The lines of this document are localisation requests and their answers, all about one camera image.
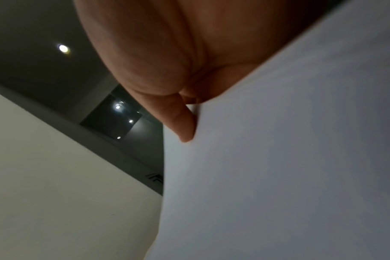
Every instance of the palm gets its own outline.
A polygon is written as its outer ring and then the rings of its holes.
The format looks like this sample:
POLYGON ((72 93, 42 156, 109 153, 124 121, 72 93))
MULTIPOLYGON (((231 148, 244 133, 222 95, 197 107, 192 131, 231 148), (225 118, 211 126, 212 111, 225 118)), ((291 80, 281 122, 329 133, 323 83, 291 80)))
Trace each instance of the palm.
POLYGON ((313 15, 303 10, 309 3, 320 2, 75 3, 88 36, 116 79, 181 139, 190 140, 193 130, 183 132, 195 127, 194 120, 189 120, 180 96, 186 102, 201 102, 224 92, 307 26, 313 15), (182 113, 186 119, 177 127, 182 113))

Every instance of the dark ceiling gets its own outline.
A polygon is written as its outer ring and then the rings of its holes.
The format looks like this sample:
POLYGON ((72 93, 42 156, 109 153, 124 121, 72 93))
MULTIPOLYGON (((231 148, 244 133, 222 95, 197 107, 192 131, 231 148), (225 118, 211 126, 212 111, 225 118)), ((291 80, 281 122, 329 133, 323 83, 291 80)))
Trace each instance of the dark ceiling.
POLYGON ((107 75, 71 0, 0 0, 1 84, 65 111, 107 75))

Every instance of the hand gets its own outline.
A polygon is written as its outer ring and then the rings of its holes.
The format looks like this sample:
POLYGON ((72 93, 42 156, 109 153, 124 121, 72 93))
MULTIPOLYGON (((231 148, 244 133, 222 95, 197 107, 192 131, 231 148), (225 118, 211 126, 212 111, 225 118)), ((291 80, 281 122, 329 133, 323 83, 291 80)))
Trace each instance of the hand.
POLYGON ((186 107, 214 98, 321 13, 322 0, 75 0, 119 83, 183 142, 186 107))

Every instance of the white fabric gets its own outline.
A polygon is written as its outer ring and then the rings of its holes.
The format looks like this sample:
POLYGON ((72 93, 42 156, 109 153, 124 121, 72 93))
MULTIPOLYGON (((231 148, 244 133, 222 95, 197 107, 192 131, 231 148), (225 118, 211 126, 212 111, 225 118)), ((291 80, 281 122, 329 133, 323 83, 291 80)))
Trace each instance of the white fabric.
POLYGON ((390 259, 390 0, 353 0, 165 129, 148 260, 390 259))

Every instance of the bright light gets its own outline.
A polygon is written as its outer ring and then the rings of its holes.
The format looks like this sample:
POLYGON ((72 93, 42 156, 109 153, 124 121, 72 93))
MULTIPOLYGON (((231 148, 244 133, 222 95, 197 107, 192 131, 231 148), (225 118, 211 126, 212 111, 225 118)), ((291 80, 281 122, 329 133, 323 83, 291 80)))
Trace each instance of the bright light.
POLYGON ((68 53, 69 53, 69 48, 66 47, 65 45, 60 44, 60 45, 58 46, 58 49, 59 49, 62 53, 65 53, 65 54, 68 54, 68 53))

